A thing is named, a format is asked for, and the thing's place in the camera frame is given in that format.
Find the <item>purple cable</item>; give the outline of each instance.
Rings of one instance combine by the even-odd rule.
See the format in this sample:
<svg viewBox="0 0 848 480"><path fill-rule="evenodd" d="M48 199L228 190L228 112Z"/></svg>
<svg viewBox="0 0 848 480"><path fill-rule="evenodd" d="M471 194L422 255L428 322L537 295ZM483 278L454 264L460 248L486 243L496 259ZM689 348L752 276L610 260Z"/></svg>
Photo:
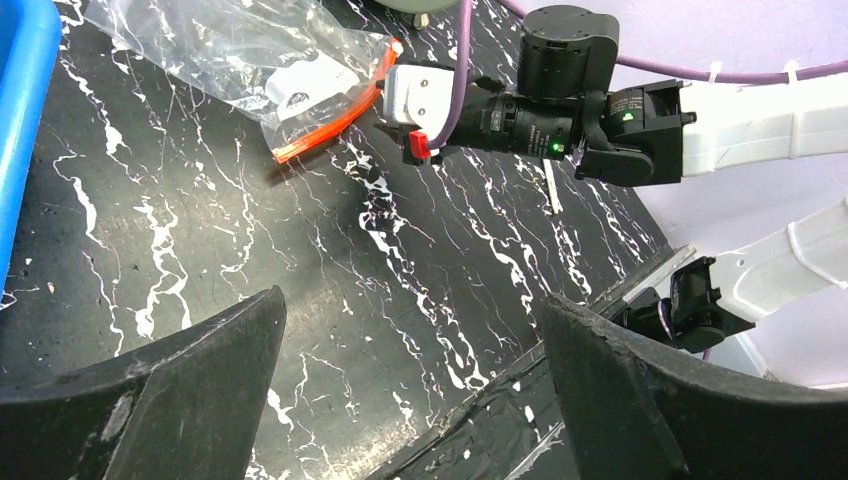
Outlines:
<svg viewBox="0 0 848 480"><path fill-rule="evenodd" d="M453 90L451 91L451 104L448 118L445 120L442 130L427 142L427 148L434 150L441 148L447 143L448 138L462 113L462 105L465 103L465 89L468 83L468 57L471 51L471 11L473 6L471 0L460 0L459 3L459 40L456 45L456 70L453 75Z"/></svg>
<svg viewBox="0 0 848 480"><path fill-rule="evenodd" d="M527 16L527 8L520 5L521 0L498 0L507 10L514 13L518 18ZM644 70L646 72L659 73L669 77L683 80L698 80L707 82L710 80L710 72L699 72L688 68L663 65L661 63L641 60L639 58L625 57L619 55L616 63L619 65ZM816 67L802 68L795 72L798 80L809 80L811 78L826 77L837 73L848 72L848 60L842 60ZM780 73L719 73L716 75L715 83L732 83L742 85L774 85L776 83L789 83L789 74Z"/></svg>

